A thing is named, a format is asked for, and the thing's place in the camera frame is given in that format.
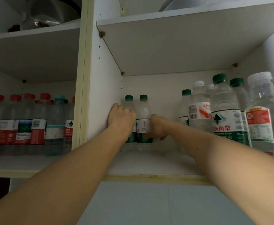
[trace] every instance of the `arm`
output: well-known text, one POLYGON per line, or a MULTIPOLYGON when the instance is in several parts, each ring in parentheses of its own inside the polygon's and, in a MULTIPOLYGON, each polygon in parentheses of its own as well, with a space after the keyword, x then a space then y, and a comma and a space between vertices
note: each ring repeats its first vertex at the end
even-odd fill
POLYGON ((210 181, 258 225, 274 225, 274 157, 210 133, 151 117, 146 136, 172 136, 210 181))
POLYGON ((0 224, 76 224, 92 199, 136 113, 114 104, 109 127, 35 174, 0 200, 0 224))

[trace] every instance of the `hand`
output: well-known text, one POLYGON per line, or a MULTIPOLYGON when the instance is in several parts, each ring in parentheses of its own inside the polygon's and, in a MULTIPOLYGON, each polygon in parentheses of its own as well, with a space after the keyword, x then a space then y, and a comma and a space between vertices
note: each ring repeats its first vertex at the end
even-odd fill
POLYGON ((109 113, 108 124, 115 127, 126 142, 136 124, 136 113, 134 110, 124 109, 122 105, 114 103, 109 113))
POLYGON ((159 117, 156 114, 153 114, 150 118, 151 129, 144 137, 146 139, 159 137, 160 140, 165 140, 168 136, 167 126, 170 122, 171 121, 169 121, 165 117, 159 117))

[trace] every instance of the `cabinet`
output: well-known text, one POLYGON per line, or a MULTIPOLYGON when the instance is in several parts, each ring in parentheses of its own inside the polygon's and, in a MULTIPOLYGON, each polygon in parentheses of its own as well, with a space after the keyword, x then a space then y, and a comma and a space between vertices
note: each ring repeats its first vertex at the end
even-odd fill
MULTIPOLYGON (((258 69, 274 73, 267 56, 274 53, 274 0, 126 17, 120 9, 119 0, 82 0, 81 20, 0 33, 2 93, 59 92, 69 98, 75 91, 73 149, 106 128, 112 104, 127 94, 135 101, 147 94, 154 113, 177 120, 181 91, 194 81, 207 85, 222 72, 229 79, 258 69)), ((118 154, 105 180, 210 184, 192 158, 175 152, 170 137, 154 148, 160 153, 118 154)), ((0 177, 27 178, 56 159, 0 157, 0 177)))

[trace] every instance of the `metal pot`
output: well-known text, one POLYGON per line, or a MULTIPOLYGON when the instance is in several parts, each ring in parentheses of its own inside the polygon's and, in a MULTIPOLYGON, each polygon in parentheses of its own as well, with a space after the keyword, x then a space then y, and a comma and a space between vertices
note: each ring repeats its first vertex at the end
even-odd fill
POLYGON ((201 5, 217 4, 237 0, 167 0, 161 7, 160 12, 176 9, 191 8, 201 5))
POLYGON ((51 27, 79 19, 81 9, 72 0, 26 0, 24 30, 51 27))

